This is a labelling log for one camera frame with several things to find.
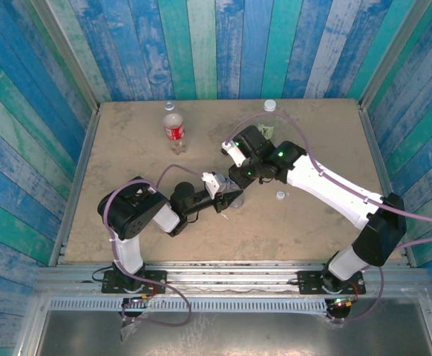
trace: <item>tabletop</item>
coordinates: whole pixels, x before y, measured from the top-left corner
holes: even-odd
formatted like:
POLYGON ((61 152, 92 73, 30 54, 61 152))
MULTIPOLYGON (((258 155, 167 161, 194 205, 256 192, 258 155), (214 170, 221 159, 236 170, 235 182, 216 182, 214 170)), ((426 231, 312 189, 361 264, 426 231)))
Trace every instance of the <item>tabletop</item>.
MULTIPOLYGON (((137 175, 156 182, 177 163, 196 172, 227 175, 230 157, 221 143, 236 125, 261 112, 263 100, 178 101, 184 117, 188 150, 174 155, 163 130, 164 102, 107 102, 101 108, 94 146, 73 220, 66 263, 111 261, 108 232, 96 209, 99 201, 137 175)), ((352 99, 277 100, 277 110, 291 116, 312 143, 316 159, 355 184, 381 193, 373 158, 352 99)), ((282 119, 274 125, 275 144, 288 139, 304 146, 282 119)), ((160 190, 170 197, 175 185, 203 182, 176 168, 160 190)), ((337 211, 310 194, 281 182, 252 183, 238 210, 201 211, 199 220, 170 237, 152 222, 140 234, 143 259, 181 260, 326 260, 358 236, 337 211), (276 193, 283 191, 283 200, 276 193)))

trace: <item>robotic arm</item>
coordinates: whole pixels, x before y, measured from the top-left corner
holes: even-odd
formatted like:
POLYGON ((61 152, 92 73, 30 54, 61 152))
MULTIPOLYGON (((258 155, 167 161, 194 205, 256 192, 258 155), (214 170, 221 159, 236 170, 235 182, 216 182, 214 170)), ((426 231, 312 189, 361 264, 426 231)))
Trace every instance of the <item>robotic arm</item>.
MULTIPOLYGON (((255 126, 249 126, 232 141, 224 142, 222 147, 222 152, 230 155, 235 162, 229 169, 229 177, 241 188, 246 188, 256 179, 260 184, 265 179, 279 180, 319 198, 361 230, 358 238, 345 250, 332 256, 321 272, 328 291, 339 291, 345 281, 366 266, 383 266, 406 232, 404 217, 368 204, 325 179, 313 167, 307 152, 292 142, 282 142, 276 148, 255 126)), ((404 210, 401 197, 390 194, 384 198, 317 164, 324 173, 354 191, 404 210)))

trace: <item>bottle cap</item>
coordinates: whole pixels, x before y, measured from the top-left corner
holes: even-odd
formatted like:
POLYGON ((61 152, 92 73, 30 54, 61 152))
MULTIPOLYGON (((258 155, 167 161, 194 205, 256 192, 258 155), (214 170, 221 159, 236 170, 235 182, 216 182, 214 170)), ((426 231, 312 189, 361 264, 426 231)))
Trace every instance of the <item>bottle cap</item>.
POLYGON ((264 102, 265 111, 275 111, 275 100, 269 99, 264 102))
POLYGON ((165 110, 173 110, 174 109, 174 103, 173 102, 166 102, 165 103, 165 110))

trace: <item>black bracket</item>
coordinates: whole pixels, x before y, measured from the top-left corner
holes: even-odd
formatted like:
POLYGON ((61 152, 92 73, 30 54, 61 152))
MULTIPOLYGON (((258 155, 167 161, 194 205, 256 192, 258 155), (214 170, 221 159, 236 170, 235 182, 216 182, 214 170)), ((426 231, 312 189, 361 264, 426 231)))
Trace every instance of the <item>black bracket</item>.
MULTIPOLYGON (((153 294, 154 291, 149 283, 136 283, 135 290, 128 290, 126 285, 122 282, 122 272, 110 270, 104 272, 104 282, 102 283, 101 292, 104 294, 153 294)), ((157 282, 166 283, 166 271, 143 271, 143 273, 137 273, 138 277, 145 278, 147 280, 155 280, 157 282)), ((153 285, 157 294, 164 294, 165 287, 153 285)))
POLYGON ((299 271, 297 279, 289 284, 297 285, 300 294, 325 294, 336 297, 338 294, 366 294, 363 274, 356 272, 349 280, 345 281, 337 292, 330 292, 323 283, 321 271, 299 271))

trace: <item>mounting plate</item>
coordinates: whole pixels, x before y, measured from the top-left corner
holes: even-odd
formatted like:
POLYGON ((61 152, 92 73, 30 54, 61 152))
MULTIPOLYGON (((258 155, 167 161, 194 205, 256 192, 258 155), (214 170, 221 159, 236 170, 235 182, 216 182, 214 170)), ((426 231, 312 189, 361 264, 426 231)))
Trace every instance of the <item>mounting plate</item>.
MULTIPOLYGON (((144 271, 142 276, 147 280, 156 280, 157 282, 166 283, 166 271, 144 271)), ((114 270, 104 272, 104 282, 102 283, 101 292, 104 294, 152 294, 153 290, 148 283, 142 283, 136 291, 127 291, 117 282, 117 274, 114 270)), ((165 287, 155 286, 157 294, 164 294, 165 287)))
POLYGON ((358 289, 358 294, 366 294, 366 286, 364 285, 363 274, 356 272, 348 281, 347 285, 337 293, 329 293, 321 279, 321 271, 298 271, 297 284, 300 294, 326 294, 335 296, 337 294, 355 294, 353 284, 358 289))

